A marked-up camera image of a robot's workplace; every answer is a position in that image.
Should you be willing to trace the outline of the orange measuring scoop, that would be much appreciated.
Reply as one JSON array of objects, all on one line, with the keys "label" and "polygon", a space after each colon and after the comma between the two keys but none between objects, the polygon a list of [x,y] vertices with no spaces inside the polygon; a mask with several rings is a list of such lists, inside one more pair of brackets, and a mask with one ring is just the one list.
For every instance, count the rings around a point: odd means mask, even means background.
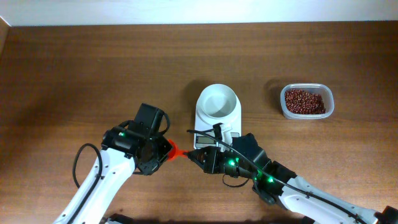
[{"label": "orange measuring scoop", "polygon": [[179,149],[179,147],[171,139],[169,139],[169,143],[171,144],[172,149],[168,153],[168,161],[172,161],[178,157],[187,157],[188,151]]}]

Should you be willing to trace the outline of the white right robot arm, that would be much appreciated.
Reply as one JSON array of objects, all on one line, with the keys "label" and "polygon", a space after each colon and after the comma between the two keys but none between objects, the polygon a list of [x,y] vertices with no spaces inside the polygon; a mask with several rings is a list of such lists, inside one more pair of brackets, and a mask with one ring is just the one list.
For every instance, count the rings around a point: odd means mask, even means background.
[{"label": "white right robot arm", "polygon": [[202,131],[199,138],[211,139],[206,146],[187,153],[187,157],[207,174],[244,177],[253,182],[252,190],[268,205],[307,217],[310,223],[397,223],[397,209],[382,212],[345,202],[312,186],[303,177],[268,158],[252,134],[233,138],[231,144]]}]

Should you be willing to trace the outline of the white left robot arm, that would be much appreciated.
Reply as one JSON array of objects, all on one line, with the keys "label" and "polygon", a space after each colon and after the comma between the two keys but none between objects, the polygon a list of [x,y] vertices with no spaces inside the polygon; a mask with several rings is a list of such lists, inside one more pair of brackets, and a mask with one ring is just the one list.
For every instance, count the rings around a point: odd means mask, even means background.
[{"label": "white left robot arm", "polygon": [[86,143],[78,150],[92,147],[97,158],[55,223],[99,223],[125,181],[133,175],[152,175],[168,159],[173,147],[164,137],[166,129],[126,126],[124,122],[107,130],[101,149]]}]

